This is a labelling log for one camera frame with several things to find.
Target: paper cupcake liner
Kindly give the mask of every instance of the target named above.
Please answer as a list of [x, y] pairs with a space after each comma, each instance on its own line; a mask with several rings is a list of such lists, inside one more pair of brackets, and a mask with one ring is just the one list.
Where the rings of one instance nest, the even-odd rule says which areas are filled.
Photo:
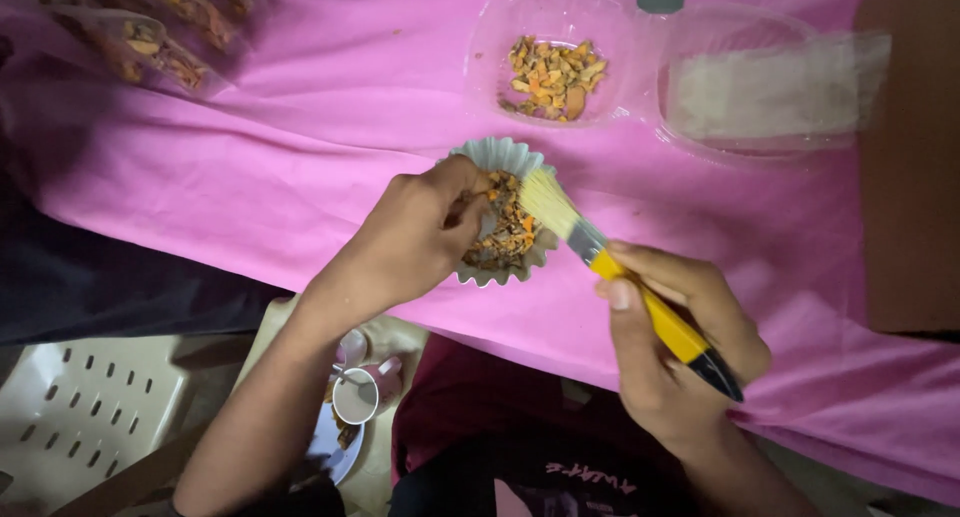
[[[466, 155], [484, 170], [491, 172], [503, 170], [518, 179], [526, 178], [537, 168], [543, 168], [549, 174], [557, 173], [556, 168], [544, 164], [544, 154], [531, 152], [530, 146], [515, 143], [512, 138], [497, 139], [488, 136], [482, 140], [470, 140], [461, 147], [450, 150], [450, 155]], [[485, 221], [481, 225], [478, 238], [490, 234], [496, 224], [496, 220]], [[522, 267], [490, 271], [468, 266], [461, 260], [456, 268], [457, 280], [462, 284], [472, 280], [480, 288], [487, 286], [491, 281], [503, 286], [510, 280], [511, 275], [515, 276], [516, 280], [524, 282], [530, 278], [530, 268], [545, 266], [546, 251], [556, 251], [559, 244], [557, 234], [547, 228], [541, 228], [536, 233], [533, 246], [523, 254]]]

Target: pastry brush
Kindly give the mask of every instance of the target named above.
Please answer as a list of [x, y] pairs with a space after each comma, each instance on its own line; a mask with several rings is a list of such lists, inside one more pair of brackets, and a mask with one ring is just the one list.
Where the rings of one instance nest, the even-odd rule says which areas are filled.
[[730, 367], [707, 339], [678, 314], [682, 307], [665, 302], [637, 273], [610, 257], [604, 234], [577, 212], [557, 179], [542, 168], [531, 172], [520, 185], [520, 206], [562, 237], [594, 273], [606, 280], [625, 278], [636, 286], [650, 312], [654, 331], [666, 347], [717, 391], [743, 402], [743, 392]]

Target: hand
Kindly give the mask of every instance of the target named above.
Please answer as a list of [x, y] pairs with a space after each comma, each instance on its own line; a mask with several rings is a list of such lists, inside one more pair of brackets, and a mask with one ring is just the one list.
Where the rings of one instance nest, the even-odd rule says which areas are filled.
[[463, 155], [419, 176], [396, 176], [308, 292], [335, 290], [333, 299], [359, 313], [359, 322], [426, 294], [476, 240], [489, 187], [487, 174]]
[[[741, 386], [769, 368], [770, 349], [716, 266], [620, 241], [610, 241], [606, 249], [652, 290], [690, 309]], [[667, 350], [654, 333], [640, 292], [629, 281], [601, 282], [596, 291], [609, 302], [620, 399], [633, 420], [672, 451], [715, 440], [732, 401]]]

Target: left hand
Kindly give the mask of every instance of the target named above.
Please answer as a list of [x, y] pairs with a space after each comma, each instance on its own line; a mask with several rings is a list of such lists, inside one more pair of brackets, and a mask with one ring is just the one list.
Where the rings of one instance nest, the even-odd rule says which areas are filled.
[[[327, 290], [334, 294], [327, 301], [364, 320], [426, 294], [450, 276], [476, 240], [489, 187], [486, 172], [463, 155], [451, 155], [419, 176], [396, 176], [304, 294]], [[458, 202], [464, 193], [466, 204]]]

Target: yellow brush handle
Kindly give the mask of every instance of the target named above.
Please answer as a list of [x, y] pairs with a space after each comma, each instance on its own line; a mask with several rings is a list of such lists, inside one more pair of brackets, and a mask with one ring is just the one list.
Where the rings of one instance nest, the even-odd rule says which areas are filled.
[[690, 327], [690, 324], [670, 308], [670, 305], [653, 293], [637, 274], [611, 258], [606, 249], [596, 255], [590, 269], [605, 280], [613, 280], [617, 277], [627, 278], [640, 289], [643, 302], [647, 304], [647, 310], [650, 311], [650, 319], [654, 324], [656, 335], [683, 363], [690, 363], [711, 347], [696, 329]]

